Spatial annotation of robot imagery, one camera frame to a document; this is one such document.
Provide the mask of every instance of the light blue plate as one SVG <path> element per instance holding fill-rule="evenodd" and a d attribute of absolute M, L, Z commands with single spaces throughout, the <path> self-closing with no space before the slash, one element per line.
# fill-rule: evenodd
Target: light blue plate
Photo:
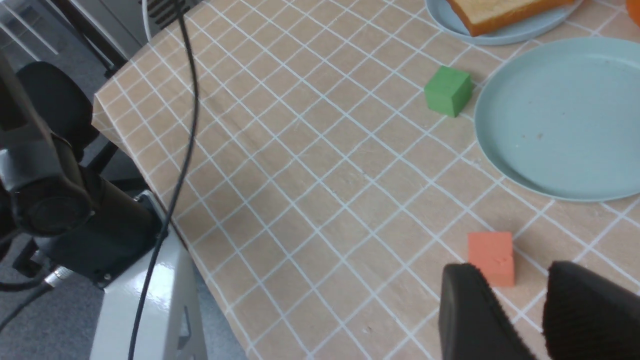
<path fill-rule="evenodd" d="M 475 45 L 507 45 L 532 39 L 562 24 L 582 3 L 576 0 L 573 5 L 563 6 L 541 13 L 490 34 L 472 37 L 447 0 L 426 0 L 427 11 L 440 28 L 454 37 Z"/>
<path fill-rule="evenodd" d="M 486 157 L 527 189 L 585 202 L 640 193 L 640 44 L 533 49 L 491 78 L 475 122 Z"/>

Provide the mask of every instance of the checkered tablecloth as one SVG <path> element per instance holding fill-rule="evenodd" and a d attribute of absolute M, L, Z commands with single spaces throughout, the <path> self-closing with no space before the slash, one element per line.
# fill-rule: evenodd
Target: checkered tablecloth
<path fill-rule="evenodd" d="M 516 287 L 495 292 L 546 357 L 546 268 L 571 259 L 640 290 L 640 202 L 569 204 L 484 158 L 474 103 L 500 65 L 568 37 L 640 41 L 623 0 L 587 0 L 526 43 L 478 47 L 422 0 L 212 0 L 188 14 L 202 89 L 175 223 L 251 359 L 438 359 L 442 267 L 466 234 L 511 231 Z M 472 74 L 456 119 L 427 109 L 441 65 Z M 94 124 L 168 202 L 191 80 L 170 26 L 95 99 Z"/>

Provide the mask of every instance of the toast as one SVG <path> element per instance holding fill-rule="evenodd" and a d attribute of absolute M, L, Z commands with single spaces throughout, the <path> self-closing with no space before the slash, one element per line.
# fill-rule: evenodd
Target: toast
<path fill-rule="evenodd" d="M 574 0 L 447 0 L 473 37 L 491 33 Z"/>

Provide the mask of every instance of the chair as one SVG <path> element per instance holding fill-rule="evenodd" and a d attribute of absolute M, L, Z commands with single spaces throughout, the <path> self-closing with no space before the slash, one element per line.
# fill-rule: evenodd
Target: chair
<path fill-rule="evenodd" d="M 53 132 L 71 144 L 76 160 L 80 162 L 84 157 L 84 149 L 100 135 L 91 125 L 91 101 L 70 77 L 50 63 L 30 63 L 16 75 L 36 112 Z M 108 142 L 87 168 L 101 173 L 117 150 L 114 143 Z M 142 177 L 114 180 L 111 183 L 124 192 L 148 188 Z"/>

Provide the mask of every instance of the orange cube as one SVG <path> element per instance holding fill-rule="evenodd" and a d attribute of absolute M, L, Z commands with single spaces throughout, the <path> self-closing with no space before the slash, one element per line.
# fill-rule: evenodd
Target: orange cube
<path fill-rule="evenodd" d="M 469 263 L 480 269 L 491 286 L 514 286 L 511 233 L 469 233 Z"/>

